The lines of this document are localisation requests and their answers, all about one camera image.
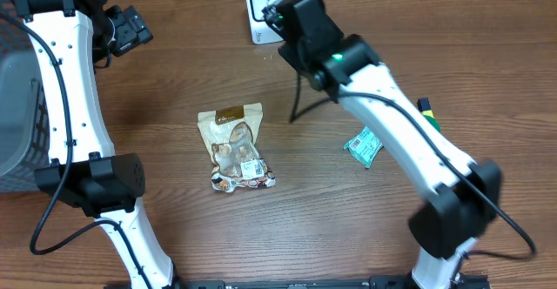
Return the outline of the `mint green tissue packet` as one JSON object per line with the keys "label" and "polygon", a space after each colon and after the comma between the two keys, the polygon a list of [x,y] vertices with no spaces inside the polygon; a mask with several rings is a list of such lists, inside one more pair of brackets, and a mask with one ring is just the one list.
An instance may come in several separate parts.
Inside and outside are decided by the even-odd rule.
{"label": "mint green tissue packet", "polygon": [[343,146],[343,149],[348,150],[366,169],[371,167],[373,160],[382,148],[383,144],[367,127],[364,127],[357,136]]}

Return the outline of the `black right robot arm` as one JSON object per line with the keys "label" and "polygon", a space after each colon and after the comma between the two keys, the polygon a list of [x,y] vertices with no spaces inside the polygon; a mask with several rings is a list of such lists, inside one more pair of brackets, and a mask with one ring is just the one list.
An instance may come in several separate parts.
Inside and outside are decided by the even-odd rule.
{"label": "black right robot arm", "polygon": [[279,55],[372,131],[424,201],[408,221],[420,246],[415,267],[407,278],[374,276],[373,287],[487,288],[487,277],[460,268],[497,215],[499,166],[445,139],[363,38],[345,36],[327,16],[323,0],[268,0],[262,13],[284,40]]}

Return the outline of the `dark grey plastic basket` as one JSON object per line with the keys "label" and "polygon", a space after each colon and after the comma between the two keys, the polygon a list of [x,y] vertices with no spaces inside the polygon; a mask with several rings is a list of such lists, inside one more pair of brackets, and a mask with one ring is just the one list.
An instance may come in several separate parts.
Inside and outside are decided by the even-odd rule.
{"label": "dark grey plastic basket", "polygon": [[1,192],[33,192],[48,165],[49,120],[29,36],[1,21]]}

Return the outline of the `green lid jar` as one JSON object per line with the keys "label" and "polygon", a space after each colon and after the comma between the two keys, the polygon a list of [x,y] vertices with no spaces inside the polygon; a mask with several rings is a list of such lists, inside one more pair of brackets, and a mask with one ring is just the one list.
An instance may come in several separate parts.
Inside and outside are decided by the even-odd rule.
{"label": "green lid jar", "polygon": [[436,131],[441,132],[440,125],[435,118],[427,115],[425,115],[424,118],[436,129]]}

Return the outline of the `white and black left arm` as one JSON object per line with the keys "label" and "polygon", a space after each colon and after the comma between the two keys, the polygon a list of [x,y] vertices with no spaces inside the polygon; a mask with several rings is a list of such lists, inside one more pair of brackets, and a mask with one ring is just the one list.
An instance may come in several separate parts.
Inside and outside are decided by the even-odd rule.
{"label": "white and black left arm", "polygon": [[172,259],[144,208],[144,167],[119,155],[105,127],[95,75],[153,35],[133,7],[107,0],[10,0],[7,21],[31,40],[48,108],[49,163],[34,173],[52,203],[84,212],[110,238],[132,288],[177,288]]}

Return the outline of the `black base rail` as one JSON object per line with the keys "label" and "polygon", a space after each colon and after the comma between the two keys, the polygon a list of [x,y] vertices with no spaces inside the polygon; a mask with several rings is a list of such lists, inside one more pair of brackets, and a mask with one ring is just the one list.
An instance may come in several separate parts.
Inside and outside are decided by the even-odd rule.
{"label": "black base rail", "polygon": [[224,282],[223,280],[183,281],[186,289],[407,289],[417,288],[409,276],[372,276],[369,279],[291,280]]}

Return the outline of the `white barcode scanner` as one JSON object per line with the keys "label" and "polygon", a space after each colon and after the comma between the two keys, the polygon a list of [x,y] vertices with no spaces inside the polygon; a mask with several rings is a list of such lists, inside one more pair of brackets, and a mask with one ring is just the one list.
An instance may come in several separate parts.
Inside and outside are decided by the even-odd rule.
{"label": "white barcode scanner", "polygon": [[245,2],[252,41],[256,45],[281,42],[282,37],[269,28],[264,20],[262,10],[267,5],[268,0],[245,0]]}

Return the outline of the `yellow highlighter marker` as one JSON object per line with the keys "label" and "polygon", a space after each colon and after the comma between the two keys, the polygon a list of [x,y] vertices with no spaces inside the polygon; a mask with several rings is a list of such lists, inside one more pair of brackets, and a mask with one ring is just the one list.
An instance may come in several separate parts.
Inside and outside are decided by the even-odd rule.
{"label": "yellow highlighter marker", "polygon": [[417,101],[417,106],[420,113],[429,118],[434,118],[432,107],[430,105],[429,99],[427,97],[420,98]]}

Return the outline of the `beige dog treat bag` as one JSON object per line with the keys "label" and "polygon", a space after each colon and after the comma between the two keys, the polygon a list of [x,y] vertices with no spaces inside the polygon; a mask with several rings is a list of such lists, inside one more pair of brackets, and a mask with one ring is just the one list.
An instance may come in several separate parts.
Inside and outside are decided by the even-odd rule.
{"label": "beige dog treat bag", "polygon": [[276,178],[255,144],[263,119],[262,104],[245,104],[198,114],[198,129],[214,167],[217,192],[268,188]]}

